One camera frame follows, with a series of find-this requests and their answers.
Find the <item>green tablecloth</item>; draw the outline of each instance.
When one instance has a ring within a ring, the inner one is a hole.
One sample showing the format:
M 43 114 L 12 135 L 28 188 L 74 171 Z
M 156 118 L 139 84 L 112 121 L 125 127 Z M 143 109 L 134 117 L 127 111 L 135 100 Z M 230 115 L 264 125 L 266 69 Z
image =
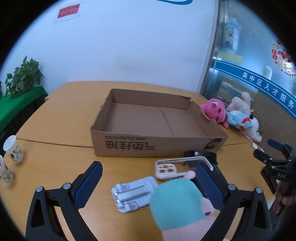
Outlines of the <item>green tablecloth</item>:
M 0 133 L 9 122 L 27 105 L 47 93 L 42 86 L 34 87 L 26 93 L 11 99 L 10 96 L 0 98 Z

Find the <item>paper cup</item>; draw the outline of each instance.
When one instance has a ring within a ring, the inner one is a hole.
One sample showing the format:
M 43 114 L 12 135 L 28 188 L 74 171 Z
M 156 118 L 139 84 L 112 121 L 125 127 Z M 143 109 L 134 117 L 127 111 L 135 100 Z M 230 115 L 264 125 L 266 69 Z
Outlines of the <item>paper cup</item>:
M 17 138 L 15 136 L 10 136 L 6 139 L 3 150 L 6 151 L 15 163 L 19 163 L 24 156 L 20 146 L 17 144 Z
M 2 156 L 0 156 L 0 179 L 5 182 L 7 186 L 9 186 L 13 180 L 13 175 L 6 166 Z

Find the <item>blue logo on wall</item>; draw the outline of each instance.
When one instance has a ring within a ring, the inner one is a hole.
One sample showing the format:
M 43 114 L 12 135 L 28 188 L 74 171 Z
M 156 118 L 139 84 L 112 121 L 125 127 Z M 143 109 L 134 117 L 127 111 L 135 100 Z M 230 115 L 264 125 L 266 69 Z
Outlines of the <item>blue logo on wall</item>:
M 185 0 L 185 1 L 156 0 L 156 1 L 168 2 L 168 3 L 172 3 L 172 4 L 177 4 L 177 5 L 187 5 L 187 4 L 192 3 L 193 0 Z
M 296 119 L 296 98 L 278 84 L 253 71 L 221 60 L 216 61 L 215 69 L 259 89 Z

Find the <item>open cardboard box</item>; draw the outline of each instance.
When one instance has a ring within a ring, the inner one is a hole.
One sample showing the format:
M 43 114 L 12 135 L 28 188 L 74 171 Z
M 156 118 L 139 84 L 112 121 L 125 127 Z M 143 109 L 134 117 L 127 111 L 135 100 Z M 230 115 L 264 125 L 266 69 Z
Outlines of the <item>open cardboard box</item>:
M 94 124 L 95 154 L 183 156 L 217 151 L 227 135 L 189 97 L 112 89 Z

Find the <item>white plush toy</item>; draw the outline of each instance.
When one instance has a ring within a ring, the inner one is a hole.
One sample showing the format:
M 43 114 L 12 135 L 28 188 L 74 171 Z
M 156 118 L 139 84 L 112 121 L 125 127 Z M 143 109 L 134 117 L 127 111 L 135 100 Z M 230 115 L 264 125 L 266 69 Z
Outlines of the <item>white plush toy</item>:
M 234 97 L 229 104 L 229 106 L 226 108 L 227 112 L 233 111 L 233 110 L 239 110 L 240 112 L 250 115 L 250 122 L 253 125 L 253 127 L 249 127 L 245 130 L 242 130 L 242 132 L 249 137 L 251 140 L 260 142 L 262 141 L 262 136 L 259 129 L 259 122 L 258 120 L 251 115 L 251 97 L 250 94 L 247 92 L 242 92 L 242 99 L 239 97 Z

